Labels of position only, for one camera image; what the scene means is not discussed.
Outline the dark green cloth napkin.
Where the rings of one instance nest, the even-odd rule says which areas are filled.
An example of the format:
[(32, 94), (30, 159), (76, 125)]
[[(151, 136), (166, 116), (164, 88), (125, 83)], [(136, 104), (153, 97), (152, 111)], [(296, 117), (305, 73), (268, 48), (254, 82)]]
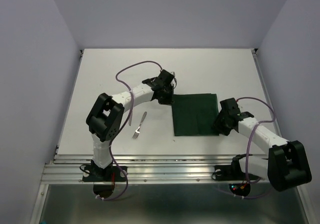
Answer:
[(219, 111), (216, 94), (174, 94), (171, 107), (175, 136), (219, 135), (213, 128)]

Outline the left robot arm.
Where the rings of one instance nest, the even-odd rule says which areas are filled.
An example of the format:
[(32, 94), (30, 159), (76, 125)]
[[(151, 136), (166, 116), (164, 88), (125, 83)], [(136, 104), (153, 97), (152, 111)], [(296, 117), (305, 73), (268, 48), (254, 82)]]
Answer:
[(109, 165), (113, 160), (109, 145), (120, 131), (123, 114), (132, 112), (131, 107), (153, 100), (161, 105), (171, 105), (175, 80), (174, 72), (161, 70), (157, 77), (145, 79), (127, 92), (112, 96), (102, 93), (98, 96), (86, 118), (86, 124), (94, 144), (91, 160), (95, 167), (94, 175), (99, 180), (105, 181), (111, 176)]

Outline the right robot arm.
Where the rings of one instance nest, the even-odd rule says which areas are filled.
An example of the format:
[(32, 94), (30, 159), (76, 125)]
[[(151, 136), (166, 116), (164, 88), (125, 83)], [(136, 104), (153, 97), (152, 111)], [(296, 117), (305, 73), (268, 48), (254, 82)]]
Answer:
[(264, 179), (277, 191), (311, 182), (312, 173), (301, 142), (273, 133), (250, 112), (243, 112), (235, 98), (222, 100), (220, 105), (213, 128), (224, 136), (235, 131), (247, 137), (248, 143), (246, 152), (233, 157), (231, 164), (214, 167), (214, 180), (252, 184)]

